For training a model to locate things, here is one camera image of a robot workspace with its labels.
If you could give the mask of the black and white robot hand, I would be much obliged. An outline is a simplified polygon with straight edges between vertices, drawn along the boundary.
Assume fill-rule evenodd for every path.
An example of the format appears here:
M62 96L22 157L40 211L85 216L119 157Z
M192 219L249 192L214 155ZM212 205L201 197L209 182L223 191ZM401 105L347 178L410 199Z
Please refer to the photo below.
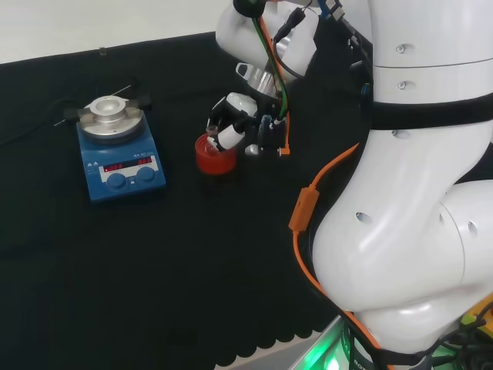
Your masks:
M289 156L288 118L278 116L276 103L231 92L211 109L206 141L218 153L243 146L247 156Z

